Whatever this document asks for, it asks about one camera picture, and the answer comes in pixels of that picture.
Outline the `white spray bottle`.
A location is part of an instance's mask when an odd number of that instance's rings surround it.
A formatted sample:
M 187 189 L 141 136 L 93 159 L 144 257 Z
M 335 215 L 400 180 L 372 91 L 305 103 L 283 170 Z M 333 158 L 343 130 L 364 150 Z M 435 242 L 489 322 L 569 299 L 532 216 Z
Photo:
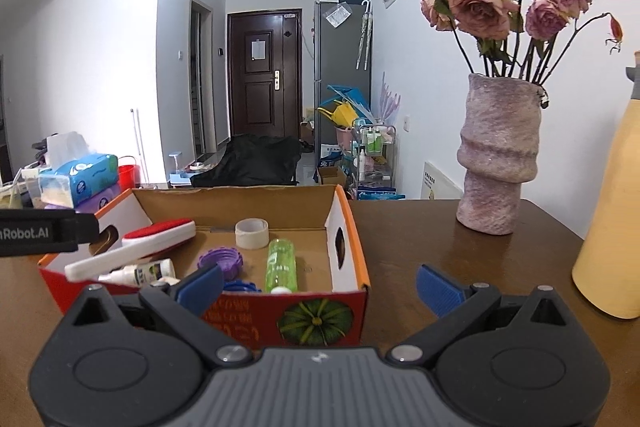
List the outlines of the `white spray bottle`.
M 158 282 L 164 277 L 175 280 L 174 264 L 170 259 L 126 265 L 122 269 L 100 275 L 98 281 L 128 287 L 143 287 Z

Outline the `white blue capped bottle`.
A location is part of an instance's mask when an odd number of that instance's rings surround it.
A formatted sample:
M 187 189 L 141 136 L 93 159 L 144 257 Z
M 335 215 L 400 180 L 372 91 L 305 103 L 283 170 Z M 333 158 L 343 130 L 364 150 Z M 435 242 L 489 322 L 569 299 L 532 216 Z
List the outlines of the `white blue capped bottle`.
M 262 290 L 253 282 L 234 280 L 224 283 L 227 293 L 260 293 Z

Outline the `purple plastic lid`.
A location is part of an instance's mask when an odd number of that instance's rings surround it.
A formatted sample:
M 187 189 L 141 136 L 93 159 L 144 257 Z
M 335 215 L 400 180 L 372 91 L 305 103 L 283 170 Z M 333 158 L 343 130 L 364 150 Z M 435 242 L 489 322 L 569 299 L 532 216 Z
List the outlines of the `purple plastic lid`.
M 242 254 L 235 247 L 218 247 L 209 249 L 198 257 L 198 269 L 209 265 L 217 265 L 224 274 L 224 279 L 229 282 L 240 277 L 244 261 Z

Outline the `white tape roll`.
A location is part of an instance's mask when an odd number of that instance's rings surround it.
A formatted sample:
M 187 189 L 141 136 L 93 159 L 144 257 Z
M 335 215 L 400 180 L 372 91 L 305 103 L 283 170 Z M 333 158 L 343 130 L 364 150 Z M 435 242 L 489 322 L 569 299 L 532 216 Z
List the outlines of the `white tape roll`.
M 241 249 L 257 251 L 268 246 L 268 222 L 260 218 L 247 218 L 235 223 L 235 245 Z

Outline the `red white lint brush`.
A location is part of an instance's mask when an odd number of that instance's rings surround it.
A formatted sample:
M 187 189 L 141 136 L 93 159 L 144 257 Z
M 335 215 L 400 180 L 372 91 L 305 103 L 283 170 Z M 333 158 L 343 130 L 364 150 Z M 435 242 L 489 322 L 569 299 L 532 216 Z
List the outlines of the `red white lint brush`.
M 155 223 L 130 232 L 122 238 L 122 246 L 99 256 L 80 260 L 64 268 L 66 280 L 80 282 L 94 279 L 123 265 L 152 257 L 193 239 L 196 224 L 191 219 Z

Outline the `purple tissue pack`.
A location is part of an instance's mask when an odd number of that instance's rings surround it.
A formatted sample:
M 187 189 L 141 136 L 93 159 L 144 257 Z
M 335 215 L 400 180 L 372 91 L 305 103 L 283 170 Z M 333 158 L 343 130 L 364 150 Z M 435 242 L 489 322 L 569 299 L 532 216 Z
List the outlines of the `purple tissue pack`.
M 122 191 L 120 191 L 118 184 L 107 187 L 104 191 L 85 200 L 85 202 L 81 202 L 76 207 L 76 211 L 79 213 L 96 213 L 115 199 L 120 193 L 122 193 Z

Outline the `blue tissue pack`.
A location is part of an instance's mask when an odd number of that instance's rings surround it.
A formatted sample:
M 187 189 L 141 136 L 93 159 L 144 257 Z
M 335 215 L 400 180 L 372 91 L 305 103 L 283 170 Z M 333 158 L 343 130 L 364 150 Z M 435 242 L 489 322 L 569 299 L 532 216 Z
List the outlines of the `blue tissue pack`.
M 118 157 L 93 152 L 76 131 L 48 136 L 46 158 L 37 181 L 47 205 L 76 208 L 118 182 Z

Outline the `green plastic bottle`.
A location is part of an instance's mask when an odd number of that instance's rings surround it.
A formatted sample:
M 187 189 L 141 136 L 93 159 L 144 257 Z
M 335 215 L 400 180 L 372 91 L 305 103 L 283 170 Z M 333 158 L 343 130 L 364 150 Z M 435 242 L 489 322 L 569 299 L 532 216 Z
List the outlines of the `green plastic bottle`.
M 288 239 L 273 239 L 268 246 L 265 292 L 296 293 L 297 265 L 294 244 Z

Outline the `red bucket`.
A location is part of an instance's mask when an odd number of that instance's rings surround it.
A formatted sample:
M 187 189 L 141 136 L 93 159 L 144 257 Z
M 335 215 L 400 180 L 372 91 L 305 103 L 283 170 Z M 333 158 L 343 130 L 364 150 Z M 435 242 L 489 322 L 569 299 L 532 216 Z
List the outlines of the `red bucket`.
M 140 166 L 137 158 L 131 155 L 118 158 L 118 185 L 120 191 L 134 190 L 140 183 Z

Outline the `white board on floor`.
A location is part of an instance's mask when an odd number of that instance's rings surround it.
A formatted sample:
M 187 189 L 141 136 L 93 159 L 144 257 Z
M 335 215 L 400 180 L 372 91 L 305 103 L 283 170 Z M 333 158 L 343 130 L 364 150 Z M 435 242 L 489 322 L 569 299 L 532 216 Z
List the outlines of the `white board on floor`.
M 459 200 L 463 191 L 428 161 L 424 162 L 421 198 L 422 199 L 454 199 Z

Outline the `yellow thermos bottle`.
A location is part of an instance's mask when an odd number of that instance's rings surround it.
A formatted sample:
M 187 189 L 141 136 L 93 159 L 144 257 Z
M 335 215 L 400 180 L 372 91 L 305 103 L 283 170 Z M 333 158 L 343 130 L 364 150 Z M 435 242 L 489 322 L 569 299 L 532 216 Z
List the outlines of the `yellow thermos bottle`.
M 596 210 L 572 270 L 578 291 L 602 312 L 639 317 L 639 69 L 630 101 L 612 142 Z

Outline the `pink textured vase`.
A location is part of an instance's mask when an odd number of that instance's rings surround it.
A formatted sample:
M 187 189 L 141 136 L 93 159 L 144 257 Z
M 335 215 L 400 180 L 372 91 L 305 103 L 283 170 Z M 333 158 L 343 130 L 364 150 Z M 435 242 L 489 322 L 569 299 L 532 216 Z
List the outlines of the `pink textured vase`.
M 469 75 L 458 163 L 465 169 L 457 220 L 489 235 L 509 235 L 521 189 L 536 178 L 544 89 L 504 77 Z

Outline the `small cardboard box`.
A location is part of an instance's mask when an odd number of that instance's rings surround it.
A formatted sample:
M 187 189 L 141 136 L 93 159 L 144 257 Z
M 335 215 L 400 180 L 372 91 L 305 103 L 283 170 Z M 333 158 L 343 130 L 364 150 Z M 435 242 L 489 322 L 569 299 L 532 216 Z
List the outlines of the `small cardboard box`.
M 346 174 L 343 169 L 336 166 L 320 167 L 318 169 L 319 182 L 323 185 L 341 185 L 347 183 Z

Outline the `dark brown door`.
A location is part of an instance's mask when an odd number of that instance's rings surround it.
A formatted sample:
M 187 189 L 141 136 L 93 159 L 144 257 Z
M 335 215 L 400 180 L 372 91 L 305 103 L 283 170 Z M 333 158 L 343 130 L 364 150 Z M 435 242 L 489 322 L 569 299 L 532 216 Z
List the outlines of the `dark brown door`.
M 300 9 L 228 16 L 228 88 L 233 136 L 299 138 L 303 107 Z

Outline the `grey refrigerator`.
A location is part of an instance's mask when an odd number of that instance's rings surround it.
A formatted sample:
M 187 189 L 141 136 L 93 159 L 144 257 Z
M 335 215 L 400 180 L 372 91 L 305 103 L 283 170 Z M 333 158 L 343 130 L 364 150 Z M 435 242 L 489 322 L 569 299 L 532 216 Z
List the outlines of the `grey refrigerator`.
M 314 109 L 336 93 L 330 86 L 357 88 L 371 102 L 371 73 L 364 58 L 356 69 L 364 6 L 317 1 L 314 5 Z

